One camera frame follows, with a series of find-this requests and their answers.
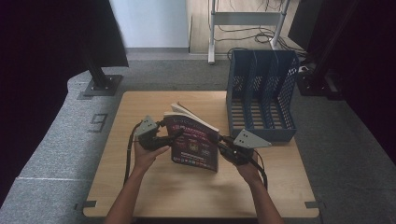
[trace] wooden tabletop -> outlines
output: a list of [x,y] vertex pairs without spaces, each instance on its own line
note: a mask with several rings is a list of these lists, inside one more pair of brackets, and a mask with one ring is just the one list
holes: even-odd
[[[150,115],[163,119],[170,104],[181,102],[201,119],[228,134],[225,91],[125,92],[107,139],[85,207],[87,217],[105,217],[119,194],[125,175],[127,145],[132,128]],[[159,135],[167,135],[161,128]],[[317,217],[306,208],[315,198],[294,141],[258,148],[268,175],[269,194],[282,217]],[[170,150],[146,173],[134,210],[136,217],[255,217],[248,185],[235,167],[219,156],[217,173],[171,161]]]

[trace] white wall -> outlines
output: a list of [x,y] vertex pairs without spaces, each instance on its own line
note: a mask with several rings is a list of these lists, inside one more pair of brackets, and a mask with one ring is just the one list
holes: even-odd
[[186,0],[110,0],[125,48],[187,48]]

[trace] person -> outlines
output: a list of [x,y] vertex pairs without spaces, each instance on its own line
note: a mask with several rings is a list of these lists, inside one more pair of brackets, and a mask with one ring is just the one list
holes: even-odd
[[[155,151],[149,151],[143,149],[138,141],[134,141],[134,168],[116,201],[111,206],[105,223],[132,223],[134,219],[134,207],[143,177],[149,167],[155,162],[157,156],[160,156],[169,148],[160,147]],[[256,153],[254,153],[254,160],[257,160]],[[248,163],[236,166],[236,169],[250,188],[259,223],[284,223],[262,183],[257,168]]]

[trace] book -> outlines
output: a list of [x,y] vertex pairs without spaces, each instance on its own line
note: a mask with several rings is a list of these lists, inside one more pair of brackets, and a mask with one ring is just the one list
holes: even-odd
[[171,104],[172,112],[165,112],[168,135],[183,129],[183,134],[172,145],[172,161],[217,172],[218,146],[210,141],[219,137],[219,129],[206,123],[180,103]]

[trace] gray carpet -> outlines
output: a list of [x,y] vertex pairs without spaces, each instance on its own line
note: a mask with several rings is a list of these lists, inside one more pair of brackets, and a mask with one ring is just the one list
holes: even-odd
[[[104,68],[123,75],[115,96],[78,100],[91,80],[71,78],[69,93],[47,135],[15,180],[1,223],[101,223],[82,215],[118,105],[125,91],[224,91],[230,63],[130,61]],[[346,102],[303,97],[291,113],[305,170],[321,215],[287,223],[396,223],[396,168]],[[255,223],[252,219],[139,219],[138,223]]]

